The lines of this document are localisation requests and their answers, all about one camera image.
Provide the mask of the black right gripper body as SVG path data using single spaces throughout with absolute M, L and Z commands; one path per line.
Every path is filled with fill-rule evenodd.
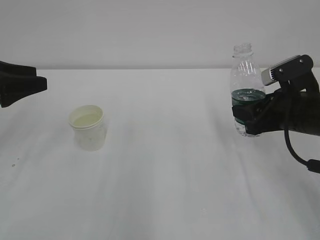
M 289 81 L 280 81 L 281 97 L 267 111 L 264 131 L 276 132 L 285 129 L 286 112 L 288 129 L 293 132 L 320 135 L 320 86 L 312 72 Z

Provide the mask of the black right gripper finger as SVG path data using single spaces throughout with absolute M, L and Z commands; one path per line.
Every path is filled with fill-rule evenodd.
M 246 110 L 246 131 L 250 135 L 277 132 L 283 130 L 285 112 L 267 109 L 262 111 Z
M 263 120 L 276 104 L 278 96 L 270 93 L 252 101 L 234 100 L 232 114 L 236 122 L 246 125 Z

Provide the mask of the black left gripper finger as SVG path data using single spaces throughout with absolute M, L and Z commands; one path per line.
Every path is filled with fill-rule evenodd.
M 46 91 L 47 79 L 41 76 L 1 76 L 0 107 L 7 108 L 28 96 Z
M 0 62 L 0 79 L 37 79 L 37 70 L 32 66 Z

